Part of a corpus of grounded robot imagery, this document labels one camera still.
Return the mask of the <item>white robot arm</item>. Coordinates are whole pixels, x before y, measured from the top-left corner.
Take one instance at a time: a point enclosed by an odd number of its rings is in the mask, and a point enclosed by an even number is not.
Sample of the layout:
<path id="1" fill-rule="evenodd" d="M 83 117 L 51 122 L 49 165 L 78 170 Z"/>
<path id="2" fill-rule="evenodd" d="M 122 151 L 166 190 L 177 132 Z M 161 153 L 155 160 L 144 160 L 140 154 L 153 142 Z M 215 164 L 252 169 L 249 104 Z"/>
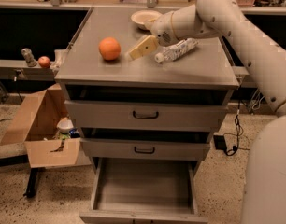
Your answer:
<path id="1" fill-rule="evenodd" d="M 221 35 L 277 118 L 251 145 L 240 224 L 286 224 L 286 50 L 241 12 L 236 0 L 197 0 L 146 23 L 150 35 L 127 51 L 141 58 L 185 38 Z"/>

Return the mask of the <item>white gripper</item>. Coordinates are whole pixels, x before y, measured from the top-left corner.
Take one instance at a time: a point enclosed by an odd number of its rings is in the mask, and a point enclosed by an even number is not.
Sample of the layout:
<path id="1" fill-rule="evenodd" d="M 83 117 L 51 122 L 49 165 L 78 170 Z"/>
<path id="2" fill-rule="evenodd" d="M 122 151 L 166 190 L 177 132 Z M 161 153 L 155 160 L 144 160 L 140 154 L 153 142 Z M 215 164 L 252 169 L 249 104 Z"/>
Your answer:
<path id="1" fill-rule="evenodd" d="M 128 51 L 127 57 L 132 61 L 149 55 L 161 46 L 169 46 L 176 42 L 172 27 L 172 12 L 159 18 L 144 21 L 144 26 L 153 35 L 143 35 Z"/>

